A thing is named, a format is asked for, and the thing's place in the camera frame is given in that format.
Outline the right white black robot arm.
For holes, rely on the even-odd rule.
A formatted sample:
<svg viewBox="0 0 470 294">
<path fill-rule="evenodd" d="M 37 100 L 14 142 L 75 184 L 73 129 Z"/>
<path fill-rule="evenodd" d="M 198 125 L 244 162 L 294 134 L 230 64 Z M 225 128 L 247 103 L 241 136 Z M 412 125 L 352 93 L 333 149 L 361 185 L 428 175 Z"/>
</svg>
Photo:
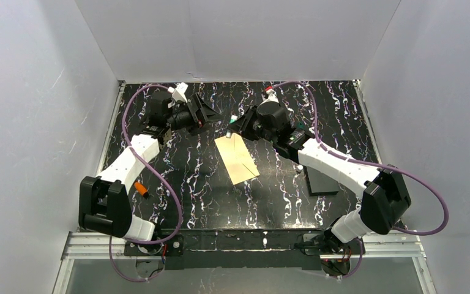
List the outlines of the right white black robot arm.
<svg viewBox="0 0 470 294">
<path fill-rule="evenodd" d="M 361 207 L 339 217 L 317 242 L 341 246 L 368 233 L 388 234 L 411 205 L 402 175 L 392 167 L 376 168 L 339 159 L 323 149 L 315 136 L 301 125 L 293 126 L 278 102 L 251 106 L 228 130 L 247 140 L 265 140 L 285 159 L 312 168 L 350 189 Z"/>
</svg>

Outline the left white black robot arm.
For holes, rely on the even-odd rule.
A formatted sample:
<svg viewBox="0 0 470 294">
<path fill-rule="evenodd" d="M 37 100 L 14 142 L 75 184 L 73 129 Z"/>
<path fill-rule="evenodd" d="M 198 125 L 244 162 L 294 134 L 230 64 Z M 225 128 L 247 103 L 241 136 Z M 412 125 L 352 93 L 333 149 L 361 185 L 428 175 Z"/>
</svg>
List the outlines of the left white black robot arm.
<svg viewBox="0 0 470 294">
<path fill-rule="evenodd" d="M 165 147 L 174 131 L 184 129 L 200 134 L 222 115 L 207 105 L 198 94 L 187 97 L 179 86 L 156 85 L 157 91 L 146 104 L 146 111 L 136 134 L 128 135 L 122 126 L 126 148 L 115 161 L 96 176 L 86 176 L 80 183 L 78 224 L 81 228 L 138 244 L 156 244 L 156 225 L 133 214 L 128 192 L 144 169 L 158 177 L 173 197 L 180 229 L 182 207 L 175 191 L 149 161 Z"/>
</svg>

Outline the cream paper envelope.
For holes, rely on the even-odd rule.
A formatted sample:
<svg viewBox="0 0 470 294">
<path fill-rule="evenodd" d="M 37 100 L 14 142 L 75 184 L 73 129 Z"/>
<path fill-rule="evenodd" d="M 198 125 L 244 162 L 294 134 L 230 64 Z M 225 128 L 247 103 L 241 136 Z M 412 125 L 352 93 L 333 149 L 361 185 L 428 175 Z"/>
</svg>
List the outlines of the cream paper envelope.
<svg viewBox="0 0 470 294">
<path fill-rule="evenodd" d="M 223 136 L 214 141 L 234 185 L 259 177 L 255 161 L 240 135 Z"/>
</svg>

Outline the green white glue stick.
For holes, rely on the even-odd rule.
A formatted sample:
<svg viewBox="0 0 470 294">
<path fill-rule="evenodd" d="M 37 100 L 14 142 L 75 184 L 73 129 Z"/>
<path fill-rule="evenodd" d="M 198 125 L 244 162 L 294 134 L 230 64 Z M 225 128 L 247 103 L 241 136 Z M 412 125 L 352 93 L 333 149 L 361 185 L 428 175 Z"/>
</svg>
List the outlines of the green white glue stick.
<svg viewBox="0 0 470 294">
<path fill-rule="evenodd" d="M 233 122 L 235 122 L 237 119 L 238 119 L 238 117 L 237 117 L 236 115 L 232 115 L 232 116 L 230 117 L 230 121 L 229 121 L 229 122 L 230 122 L 230 123 L 233 123 Z"/>
</svg>

